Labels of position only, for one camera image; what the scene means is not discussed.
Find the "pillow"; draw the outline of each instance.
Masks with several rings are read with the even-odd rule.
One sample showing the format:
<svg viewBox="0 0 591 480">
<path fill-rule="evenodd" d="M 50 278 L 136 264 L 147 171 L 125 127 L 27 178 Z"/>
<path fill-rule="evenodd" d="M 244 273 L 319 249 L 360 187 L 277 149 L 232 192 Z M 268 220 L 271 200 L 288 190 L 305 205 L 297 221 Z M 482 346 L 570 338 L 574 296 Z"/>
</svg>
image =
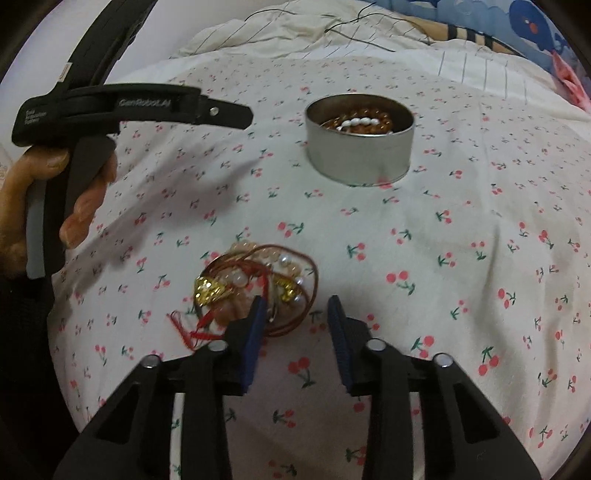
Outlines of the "pillow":
<svg viewBox="0 0 591 480">
<path fill-rule="evenodd" d="M 376 4 L 404 15 L 482 32 L 550 73 L 553 73 L 551 55 L 556 51 L 591 93 L 591 80 L 572 48 L 530 0 L 376 0 Z"/>
</svg>

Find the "bed sheet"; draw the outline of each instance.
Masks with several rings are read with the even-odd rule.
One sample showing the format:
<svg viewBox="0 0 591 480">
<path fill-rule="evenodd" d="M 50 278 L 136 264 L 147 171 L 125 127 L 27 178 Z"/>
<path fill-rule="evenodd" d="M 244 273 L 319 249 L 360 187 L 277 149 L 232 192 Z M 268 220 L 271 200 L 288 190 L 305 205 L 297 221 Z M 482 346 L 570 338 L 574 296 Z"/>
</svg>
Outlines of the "bed sheet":
<svg viewBox="0 0 591 480">
<path fill-rule="evenodd" d="M 565 124 L 584 131 L 586 114 L 535 66 L 508 61 L 506 77 L 486 86 L 467 81 L 476 71 L 468 67 L 450 79 L 450 52 L 460 61 L 467 53 L 459 46 L 437 46 L 447 60 L 422 47 L 407 55 L 368 46 L 372 56 L 361 56 L 319 43 L 279 53 L 306 56 L 298 59 L 265 58 L 251 46 L 252 54 L 223 48 L 127 78 L 200 85 L 251 105 L 256 124 L 245 132 L 123 125 L 119 178 L 89 239 L 55 278 L 48 320 L 77 426 L 143 355 L 189 354 L 166 315 L 185 311 L 193 279 L 215 252 L 248 236 L 311 255 L 320 290 L 305 322 L 265 345 L 249 394 L 226 402 L 236 478 L 361 477 L 369 402 L 340 385 L 324 313 L 335 293 L 403 353 L 452 354 L 549 478 L 589 423 L 591 145 Z M 424 59 L 439 56 L 439 72 L 426 71 L 433 62 L 418 59 L 423 50 Z M 532 88 L 499 88 L 513 74 Z M 415 112 L 411 171 L 395 185 L 342 186 L 306 159 L 303 109 L 351 90 Z M 303 388 L 294 364 L 313 384 Z M 416 399 L 412 413 L 419 432 Z M 419 434 L 414 442 L 422 478 Z"/>
</svg>

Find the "dark sleeve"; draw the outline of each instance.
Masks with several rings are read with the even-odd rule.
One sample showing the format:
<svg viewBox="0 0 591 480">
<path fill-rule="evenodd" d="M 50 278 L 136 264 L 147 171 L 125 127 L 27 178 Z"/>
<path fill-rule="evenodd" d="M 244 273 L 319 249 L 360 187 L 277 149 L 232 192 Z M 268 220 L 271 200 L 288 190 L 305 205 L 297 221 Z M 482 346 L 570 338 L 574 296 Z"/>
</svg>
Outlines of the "dark sleeve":
<svg viewBox="0 0 591 480">
<path fill-rule="evenodd" d="M 0 378 L 44 383 L 48 373 L 47 315 L 51 279 L 0 277 Z"/>
</svg>

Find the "silver tin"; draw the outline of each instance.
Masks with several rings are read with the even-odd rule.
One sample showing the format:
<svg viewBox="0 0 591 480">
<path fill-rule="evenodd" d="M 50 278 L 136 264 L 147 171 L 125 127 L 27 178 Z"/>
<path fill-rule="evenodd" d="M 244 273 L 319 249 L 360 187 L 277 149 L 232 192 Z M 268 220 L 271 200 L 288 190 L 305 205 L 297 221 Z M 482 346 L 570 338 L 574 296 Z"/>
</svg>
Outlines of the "silver tin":
<svg viewBox="0 0 591 480">
<path fill-rule="evenodd" d="M 378 108 L 392 118 L 393 133 L 349 134 L 321 125 L 343 113 Z M 308 157 L 316 170 L 332 180 L 352 186 L 392 183 L 410 168 L 414 115 L 390 98 L 345 93 L 321 98 L 306 108 Z"/>
</svg>

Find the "white bedsheet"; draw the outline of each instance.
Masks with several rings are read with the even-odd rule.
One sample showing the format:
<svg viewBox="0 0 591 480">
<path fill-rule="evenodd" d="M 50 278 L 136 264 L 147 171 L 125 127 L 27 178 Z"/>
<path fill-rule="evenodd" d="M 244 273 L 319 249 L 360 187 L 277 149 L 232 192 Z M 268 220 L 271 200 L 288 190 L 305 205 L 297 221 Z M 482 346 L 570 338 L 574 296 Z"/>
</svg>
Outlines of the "white bedsheet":
<svg viewBox="0 0 591 480">
<path fill-rule="evenodd" d="M 452 354 L 544 478 L 566 460 L 591 403 L 591 145 L 572 130 L 586 135 L 589 116 L 537 66 L 458 41 L 390 37 L 410 28 L 402 22 L 374 16 L 342 30 L 395 53 L 322 34 L 335 22 L 322 13 L 350 20 L 363 6 L 290 2 L 285 10 L 305 15 L 229 22 L 183 49 L 198 56 L 126 78 L 200 85 L 251 105 L 256 124 L 125 125 L 120 178 L 56 277 L 49 320 L 79 428 L 137 359 L 188 354 L 166 314 L 184 310 L 201 259 L 250 233 L 311 255 L 321 281 L 319 313 L 271 340 L 251 392 L 226 403 L 236 478 L 287 478 L 290 466 L 306 479 L 361 477 L 369 403 L 345 394 L 319 328 L 334 293 L 403 353 Z M 394 186 L 351 189 L 307 162 L 303 109 L 348 90 L 398 99 L 417 116 L 411 172 Z M 283 223 L 301 232 L 287 237 Z M 301 358 L 309 388 L 288 370 Z M 178 450 L 172 459 L 174 478 Z"/>
</svg>

